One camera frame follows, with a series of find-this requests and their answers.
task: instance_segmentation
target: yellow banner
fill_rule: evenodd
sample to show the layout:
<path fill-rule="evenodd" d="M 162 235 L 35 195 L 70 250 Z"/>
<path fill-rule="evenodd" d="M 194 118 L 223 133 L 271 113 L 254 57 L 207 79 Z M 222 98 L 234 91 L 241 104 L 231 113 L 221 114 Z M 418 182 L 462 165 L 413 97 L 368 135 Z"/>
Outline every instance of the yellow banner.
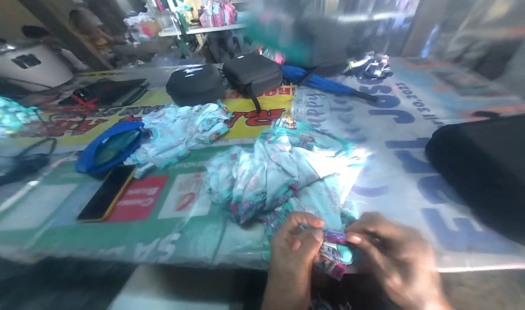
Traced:
<path fill-rule="evenodd" d="M 259 112 L 251 99 L 242 98 L 233 90 L 226 91 L 222 102 L 231 112 L 232 119 L 228 123 L 230 131 L 223 138 L 256 138 L 273 120 L 290 114 L 294 91 L 295 86 L 281 86 L 259 95 L 262 109 Z M 48 122 L 50 114 L 44 113 L 41 116 L 48 128 L 44 128 L 39 122 L 27 124 L 25 130 L 19 132 L 12 140 L 15 144 L 25 146 L 51 136 L 58 139 L 60 146 L 89 144 L 111 125 L 119 121 L 141 120 L 143 115 L 164 108 L 170 101 L 166 92 L 147 92 L 132 105 L 97 109 L 95 112 L 90 112 L 85 120 L 82 117 L 73 117 L 72 114 L 69 115 L 71 118 L 52 117 Z"/>

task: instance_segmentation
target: hand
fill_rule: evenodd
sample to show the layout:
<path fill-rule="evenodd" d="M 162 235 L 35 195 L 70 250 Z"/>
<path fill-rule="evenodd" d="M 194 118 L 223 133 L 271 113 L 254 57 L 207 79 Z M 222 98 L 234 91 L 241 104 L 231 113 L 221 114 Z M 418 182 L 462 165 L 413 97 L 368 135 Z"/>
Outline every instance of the hand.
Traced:
<path fill-rule="evenodd" d="M 345 229 L 370 261 L 390 299 L 404 309 L 451 309 L 444 297 L 433 249 L 419 231 L 370 212 Z"/>
<path fill-rule="evenodd" d="M 309 228 L 301 231 L 300 225 Z M 270 270 L 262 309 L 308 309 L 310 273 L 324 241 L 324 221 L 310 213 L 291 213 L 271 243 Z"/>

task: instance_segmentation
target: wall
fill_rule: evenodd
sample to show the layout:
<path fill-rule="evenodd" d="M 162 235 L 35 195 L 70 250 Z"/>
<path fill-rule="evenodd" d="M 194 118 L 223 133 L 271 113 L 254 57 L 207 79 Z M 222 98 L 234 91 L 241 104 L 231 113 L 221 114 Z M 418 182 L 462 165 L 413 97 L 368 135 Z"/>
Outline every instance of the wall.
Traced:
<path fill-rule="evenodd" d="M 25 39 L 21 26 L 43 24 L 17 0 L 0 0 L 0 38 L 8 41 Z"/>

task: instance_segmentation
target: folded clothes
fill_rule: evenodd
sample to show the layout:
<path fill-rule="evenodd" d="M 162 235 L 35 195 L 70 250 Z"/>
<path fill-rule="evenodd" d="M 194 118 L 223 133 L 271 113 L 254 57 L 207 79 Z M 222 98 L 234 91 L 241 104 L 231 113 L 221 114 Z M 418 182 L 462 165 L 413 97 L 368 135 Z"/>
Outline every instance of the folded clothes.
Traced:
<path fill-rule="evenodd" d="M 368 156 L 349 141 L 282 117 L 253 148 L 233 146 L 209 160 L 205 187 L 233 222 L 265 223 L 268 241 L 293 211 L 323 219 L 329 240 L 318 265 L 340 279 L 358 259 L 340 233 L 355 216 L 341 206 Z"/>
<path fill-rule="evenodd" d="M 147 168 L 164 168 L 176 164 L 199 144 L 211 144 L 228 132 L 225 122 L 231 114 L 224 104 L 215 103 L 196 106 L 170 105 L 142 117 L 144 128 L 152 138 L 142 144 L 125 164 L 136 164 L 140 174 Z"/>
<path fill-rule="evenodd" d="M 230 206 L 234 222 L 243 224 L 271 215 L 290 198 L 299 198 L 296 193 L 304 187 L 324 177 L 354 172 L 349 168 L 362 166 L 368 155 L 351 142 L 283 117 L 261 133 L 252 149 L 231 147 L 212 158 L 206 165 L 206 188 L 213 201 Z M 331 203 L 340 206 L 341 193 L 332 192 L 344 188 L 337 179 L 322 186 L 326 182 L 333 183 L 334 189 L 329 195 L 319 195 L 320 201 L 315 203 L 315 208 L 322 208 L 324 220 Z M 331 228 L 341 228 L 339 212 L 336 218 Z"/>

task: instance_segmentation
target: light blue fabric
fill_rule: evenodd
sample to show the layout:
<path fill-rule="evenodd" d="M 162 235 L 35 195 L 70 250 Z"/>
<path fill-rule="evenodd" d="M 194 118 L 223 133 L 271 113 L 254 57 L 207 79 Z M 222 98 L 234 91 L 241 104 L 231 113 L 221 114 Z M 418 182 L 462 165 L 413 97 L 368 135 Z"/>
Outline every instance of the light blue fabric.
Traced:
<path fill-rule="evenodd" d="M 231 114 L 224 104 L 215 103 L 196 106 L 170 105 L 142 117 L 144 128 L 151 130 L 153 138 L 142 144 L 125 162 L 137 164 L 139 171 L 146 166 L 176 164 L 190 154 L 199 144 L 211 144 L 228 132 L 225 123 Z"/>
<path fill-rule="evenodd" d="M 252 149 L 232 147 L 207 163 L 206 188 L 213 201 L 230 206 L 231 219 L 239 224 L 271 216 L 264 222 L 279 226 L 282 219 L 273 218 L 274 210 L 289 201 L 292 210 L 312 212 L 328 228 L 340 229 L 340 206 L 368 153 L 290 117 L 276 124 Z"/>

